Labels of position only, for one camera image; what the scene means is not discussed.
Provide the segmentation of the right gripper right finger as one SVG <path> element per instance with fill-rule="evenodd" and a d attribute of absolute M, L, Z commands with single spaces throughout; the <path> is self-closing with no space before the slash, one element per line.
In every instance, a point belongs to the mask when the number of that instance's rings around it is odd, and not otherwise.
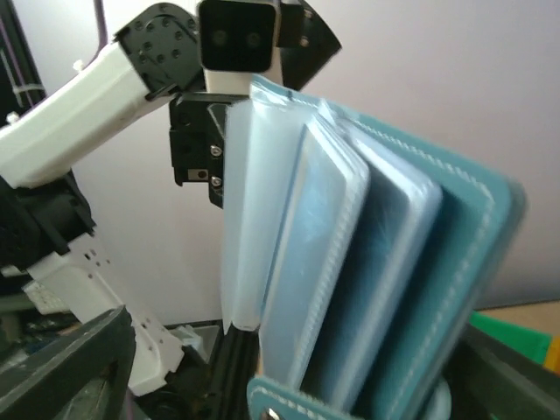
<path fill-rule="evenodd" d="M 559 376 L 468 325 L 444 367 L 452 419 L 559 418 Z"/>

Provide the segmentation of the blue leather card holder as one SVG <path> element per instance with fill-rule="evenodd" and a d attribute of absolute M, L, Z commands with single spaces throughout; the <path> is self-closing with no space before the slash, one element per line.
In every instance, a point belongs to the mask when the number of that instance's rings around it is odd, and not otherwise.
<path fill-rule="evenodd" d="M 511 178 L 262 76 L 227 110 L 222 312 L 253 419 L 448 419 L 442 370 L 522 220 Z"/>

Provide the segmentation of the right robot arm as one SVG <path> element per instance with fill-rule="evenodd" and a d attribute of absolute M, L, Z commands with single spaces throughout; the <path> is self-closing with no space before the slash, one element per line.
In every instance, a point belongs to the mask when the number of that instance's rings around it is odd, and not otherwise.
<path fill-rule="evenodd" d="M 209 367 L 118 281 L 73 177 L 26 188 L 1 184 L 1 264 L 24 270 L 88 329 L 32 358 L 28 389 L 1 406 L 4 419 L 49 419 L 104 369 L 111 370 L 103 417 L 116 418 L 127 392 L 152 419 L 355 419 L 351 409 L 250 371 Z M 559 379 L 481 330 L 470 328 L 453 367 L 456 381 L 420 389 L 408 419 L 448 419 L 455 403 L 473 419 L 556 419 Z"/>

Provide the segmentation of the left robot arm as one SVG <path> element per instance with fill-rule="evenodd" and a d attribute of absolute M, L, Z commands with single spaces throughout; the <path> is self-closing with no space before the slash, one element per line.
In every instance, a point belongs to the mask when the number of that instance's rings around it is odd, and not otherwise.
<path fill-rule="evenodd" d="M 341 43 L 306 1 L 156 3 L 65 86 L 1 130 L 1 201 L 67 174 L 138 119 L 169 103 L 232 104 L 256 75 L 303 88 Z"/>

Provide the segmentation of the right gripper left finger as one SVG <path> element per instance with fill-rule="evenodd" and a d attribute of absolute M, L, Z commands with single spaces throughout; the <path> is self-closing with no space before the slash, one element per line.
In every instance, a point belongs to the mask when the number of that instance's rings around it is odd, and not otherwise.
<path fill-rule="evenodd" d="M 80 328 L 1 373 L 2 419 L 54 419 L 90 382 L 104 378 L 101 407 L 86 419 L 117 419 L 136 352 L 124 306 Z"/>

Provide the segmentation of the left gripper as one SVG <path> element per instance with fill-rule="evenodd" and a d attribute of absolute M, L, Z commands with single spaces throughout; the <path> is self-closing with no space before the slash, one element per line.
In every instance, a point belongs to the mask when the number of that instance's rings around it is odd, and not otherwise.
<path fill-rule="evenodd" d="M 208 180 L 209 199 L 223 208 L 228 106 L 247 94 L 177 94 L 169 103 L 171 166 L 178 186 Z"/>

